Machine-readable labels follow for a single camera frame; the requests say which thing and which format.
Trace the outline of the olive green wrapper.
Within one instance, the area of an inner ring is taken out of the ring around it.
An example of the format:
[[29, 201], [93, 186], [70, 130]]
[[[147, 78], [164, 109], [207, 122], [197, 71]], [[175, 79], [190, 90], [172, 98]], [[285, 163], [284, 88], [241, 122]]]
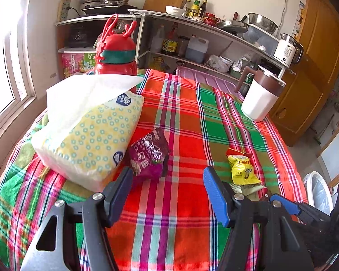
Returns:
[[261, 183], [248, 185], [230, 184], [230, 187], [235, 193], [241, 193], [251, 201], [260, 201], [261, 191], [265, 190], [267, 192], [267, 188]]

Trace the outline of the yellow snack packet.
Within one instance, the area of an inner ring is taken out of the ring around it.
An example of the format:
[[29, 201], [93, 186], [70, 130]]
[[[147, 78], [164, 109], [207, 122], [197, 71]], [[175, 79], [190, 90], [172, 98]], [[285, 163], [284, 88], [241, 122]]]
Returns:
[[228, 148], [226, 157], [231, 168], [232, 181], [235, 185], [255, 185], [261, 180], [256, 176], [251, 163], [251, 154]]

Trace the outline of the purple snack packet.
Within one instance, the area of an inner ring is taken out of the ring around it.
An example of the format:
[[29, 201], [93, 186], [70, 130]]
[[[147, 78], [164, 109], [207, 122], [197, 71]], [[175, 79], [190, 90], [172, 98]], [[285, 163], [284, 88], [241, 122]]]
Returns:
[[159, 181], [168, 172], [169, 146], [164, 131], [156, 128], [128, 147], [134, 184]]

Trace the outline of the white trash bin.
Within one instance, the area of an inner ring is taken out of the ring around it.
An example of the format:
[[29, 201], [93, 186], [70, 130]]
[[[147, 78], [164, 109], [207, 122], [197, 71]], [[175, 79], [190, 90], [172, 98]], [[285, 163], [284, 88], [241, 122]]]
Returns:
[[328, 184], [321, 174], [313, 171], [303, 178], [308, 203], [316, 209], [330, 215], [334, 209]]

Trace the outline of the white metal kitchen shelf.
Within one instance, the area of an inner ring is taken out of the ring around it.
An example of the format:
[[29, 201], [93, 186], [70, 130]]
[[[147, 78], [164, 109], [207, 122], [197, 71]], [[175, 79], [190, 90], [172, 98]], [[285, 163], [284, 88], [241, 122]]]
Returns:
[[[56, 23], [58, 53], [71, 55], [76, 53], [95, 54], [96, 39], [102, 33], [102, 28], [109, 17], [109, 15], [89, 15]], [[133, 20], [137, 22], [137, 27], [131, 37], [137, 46], [135, 60], [139, 68], [155, 67], [168, 70], [169, 68], [164, 60], [170, 58], [178, 64], [188, 65], [198, 70], [207, 70], [218, 74], [223, 79], [236, 81], [237, 77], [230, 74], [228, 66], [213, 69], [206, 62], [209, 56], [215, 55], [222, 57], [228, 64], [232, 64], [245, 55], [249, 55], [252, 65], [266, 67], [268, 70], [275, 72], [278, 78], [281, 78], [285, 72], [290, 70], [285, 64], [275, 59], [274, 56], [269, 56], [241, 37], [202, 22], [162, 12], [131, 9], [128, 14], [119, 15], [115, 32], [121, 33], [124, 30], [124, 26], [129, 25]], [[163, 54], [161, 50], [163, 41], [171, 31], [174, 23], [178, 23], [177, 34], [179, 40], [176, 54], [170, 56]], [[205, 60], [202, 64], [185, 58], [186, 49], [192, 35], [209, 40]]]

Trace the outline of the plaid tablecloth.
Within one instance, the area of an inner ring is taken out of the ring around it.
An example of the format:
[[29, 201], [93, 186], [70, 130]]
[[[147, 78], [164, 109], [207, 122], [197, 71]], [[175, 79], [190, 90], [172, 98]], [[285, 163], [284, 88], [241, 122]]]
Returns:
[[[305, 202], [296, 165], [275, 125], [254, 123], [238, 99], [214, 87], [148, 70], [138, 87], [144, 106], [133, 140], [163, 129], [169, 143], [168, 173], [135, 185], [107, 237], [120, 270], [214, 270], [229, 230], [219, 225], [202, 181], [213, 166], [226, 182], [226, 151], [250, 153], [256, 176], [272, 193]], [[16, 144], [0, 178], [0, 260], [19, 270], [43, 218], [62, 199], [81, 202], [86, 189], [45, 167], [33, 150], [33, 134], [46, 112]]]

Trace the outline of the white brown lidded mug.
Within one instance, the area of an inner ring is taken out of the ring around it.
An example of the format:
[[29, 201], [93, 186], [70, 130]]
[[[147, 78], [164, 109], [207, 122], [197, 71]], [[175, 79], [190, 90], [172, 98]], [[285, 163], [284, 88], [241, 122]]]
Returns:
[[261, 122], [280, 97], [286, 82], [262, 66], [257, 70], [247, 66], [241, 73], [234, 93], [239, 92], [249, 73], [254, 74], [254, 79], [242, 102], [241, 111], [252, 121]]

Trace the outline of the yellow tissue pack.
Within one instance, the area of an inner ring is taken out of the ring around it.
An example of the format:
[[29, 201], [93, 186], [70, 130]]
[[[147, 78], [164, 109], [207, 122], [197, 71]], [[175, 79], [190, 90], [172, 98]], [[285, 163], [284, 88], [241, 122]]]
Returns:
[[137, 127], [143, 77], [73, 75], [46, 91], [48, 123], [32, 138], [45, 166], [100, 192], [121, 163]]

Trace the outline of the pink lidded storage box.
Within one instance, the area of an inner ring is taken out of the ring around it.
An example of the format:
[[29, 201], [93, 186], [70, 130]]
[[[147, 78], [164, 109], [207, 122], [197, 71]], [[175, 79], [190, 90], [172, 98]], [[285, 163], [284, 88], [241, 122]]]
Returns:
[[240, 92], [234, 92], [236, 86], [226, 79], [221, 79], [219, 77], [216, 77], [215, 75], [210, 75], [208, 73], [197, 71], [195, 69], [184, 66], [178, 66], [175, 74], [186, 79], [192, 79], [194, 81], [197, 81], [198, 83], [215, 87], [222, 92], [226, 92], [227, 94], [236, 96], [240, 100], [244, 100], [244, 97]]

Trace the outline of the white electric kettle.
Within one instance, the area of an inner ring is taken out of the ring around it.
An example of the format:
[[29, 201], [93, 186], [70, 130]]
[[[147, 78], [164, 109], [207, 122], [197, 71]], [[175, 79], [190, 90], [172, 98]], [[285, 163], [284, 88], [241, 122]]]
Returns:
[[288, 68], [292, 64], [298, 64], [304, 53], [303, 46], [288, 34], [281, 34], [274, 58], [285, 64]]

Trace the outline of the wooden door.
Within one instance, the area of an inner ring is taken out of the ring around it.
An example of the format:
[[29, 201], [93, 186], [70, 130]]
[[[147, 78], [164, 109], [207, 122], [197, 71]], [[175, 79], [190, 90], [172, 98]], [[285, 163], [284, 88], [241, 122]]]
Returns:
[[329, 0], [306, 0], [299, 42], [304, 54], [269, 115], [288, 146], [311, 126], [339, 76], [339, 14]]

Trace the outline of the clear storage container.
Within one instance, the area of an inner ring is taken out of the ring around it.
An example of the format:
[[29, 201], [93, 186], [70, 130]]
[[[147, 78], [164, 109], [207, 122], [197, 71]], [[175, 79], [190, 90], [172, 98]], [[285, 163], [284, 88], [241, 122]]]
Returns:
[[243, 34], [243, 39], [256, 46], [269, 56], [274, 56], [279, 40], [256, 25], [249, 24], [248, 30]]

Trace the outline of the white plastic jug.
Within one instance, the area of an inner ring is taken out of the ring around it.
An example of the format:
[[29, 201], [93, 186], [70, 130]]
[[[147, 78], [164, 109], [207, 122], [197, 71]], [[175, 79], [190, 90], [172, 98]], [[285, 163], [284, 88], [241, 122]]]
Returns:
[[185, 58], [198, 64], [202, 64], [205, 60], [208, 46], [209, 40], [192, 35], [186, 49]]

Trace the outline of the steel frying pan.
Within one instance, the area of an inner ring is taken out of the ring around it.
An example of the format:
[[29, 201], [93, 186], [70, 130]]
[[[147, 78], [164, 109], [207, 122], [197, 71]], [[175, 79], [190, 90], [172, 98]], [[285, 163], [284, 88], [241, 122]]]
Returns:
[[217, 23], [217, 27], [233, 35], [243, 35], [248, 31], [249, 25], [245, 22], [247, 15], [238, 20], [239, 14], [234, 12], [232, 20], [222, 20]]

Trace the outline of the stainless steel bowl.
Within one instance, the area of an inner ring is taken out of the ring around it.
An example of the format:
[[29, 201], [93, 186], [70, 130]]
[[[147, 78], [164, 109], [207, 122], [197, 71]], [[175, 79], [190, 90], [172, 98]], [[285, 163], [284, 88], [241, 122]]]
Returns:
[[248, 13], [248, 19], [249, 24], [256, 25], [263, 31], [266, 31], [267, 33], [270, 34], [275, 33], [275, 31], [278, 28], [275, 22], [260, 14]]

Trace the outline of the soy sauce bottle on shelf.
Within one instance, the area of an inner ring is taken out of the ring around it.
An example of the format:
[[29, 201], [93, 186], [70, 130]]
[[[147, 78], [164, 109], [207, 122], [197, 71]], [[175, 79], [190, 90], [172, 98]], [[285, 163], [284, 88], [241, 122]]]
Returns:
[[177, 44], [179, 40], [177, 30], [178, 23], [174, 23], [172, 25], [171, 31], [166, 35], [166, 38], [163, 41], [161, 50], [163, 54], [167, 54], [170, 56], [174, 56], [176, 54]]

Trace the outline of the red kids water bottle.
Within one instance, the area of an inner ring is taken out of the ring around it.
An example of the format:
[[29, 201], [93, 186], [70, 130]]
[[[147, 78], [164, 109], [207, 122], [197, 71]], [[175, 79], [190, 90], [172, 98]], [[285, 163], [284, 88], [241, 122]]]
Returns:
[[111, 15], [96, 46], [95, 74], [119, 74], [137, 76], [136, 43], [131, 35], [137, 27], [133, 20], [121, 33], [115, 32], [119, 15]]

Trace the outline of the red lid jar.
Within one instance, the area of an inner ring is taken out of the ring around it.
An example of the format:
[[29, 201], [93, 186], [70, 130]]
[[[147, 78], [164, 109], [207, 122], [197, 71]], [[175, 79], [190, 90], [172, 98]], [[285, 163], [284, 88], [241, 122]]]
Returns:
[[203, 23], [209, 26], [213, 26], [216, 27], [217, 26], [217, 20], [215, 18], [215, 15], [210, 13], [210, 12], [206, 12], [205, 16], [204, 16], [204, 20]]

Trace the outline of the dark soy sauce bottle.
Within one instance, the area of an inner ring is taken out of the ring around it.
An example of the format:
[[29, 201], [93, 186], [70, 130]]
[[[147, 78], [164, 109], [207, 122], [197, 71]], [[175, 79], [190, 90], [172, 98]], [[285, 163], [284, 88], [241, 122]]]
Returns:
[[205, 17], [206, 8], [207, 8], [207, 0], [203, 0], [202, 5], [200, 6], [199, 11], [198, 11], [198, 17], [200, 18]]

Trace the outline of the green cap sauce bottle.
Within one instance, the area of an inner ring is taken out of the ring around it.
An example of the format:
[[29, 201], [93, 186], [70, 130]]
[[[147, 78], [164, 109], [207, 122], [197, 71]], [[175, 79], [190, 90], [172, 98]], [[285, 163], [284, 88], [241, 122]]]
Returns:
[[200, 1], [201, 0], [195, 0], [194, 3], [192, 4], [189, 12], [188, 12], [188, 18], [192, 19], [193, 17], [198, 16], [198, 12], [200, 10]]

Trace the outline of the white ceramic bowl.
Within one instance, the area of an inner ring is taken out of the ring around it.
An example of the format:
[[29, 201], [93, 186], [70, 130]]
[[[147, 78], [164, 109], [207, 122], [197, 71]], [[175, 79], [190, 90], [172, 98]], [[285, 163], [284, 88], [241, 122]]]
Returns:
[[166, 13], [172, 16], [180, 17], [184, 14], [184, 10], [182, 8], [178, 8], [175, 6], [166, 6]]

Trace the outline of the power strip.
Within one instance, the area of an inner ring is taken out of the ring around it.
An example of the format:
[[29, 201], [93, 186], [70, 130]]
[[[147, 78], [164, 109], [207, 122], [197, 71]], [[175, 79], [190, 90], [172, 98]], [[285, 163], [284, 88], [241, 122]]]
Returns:
[[71, 0], [60, 0], [57, 13], [57, 22], [61, 22], [67, 19], [70, 3]]

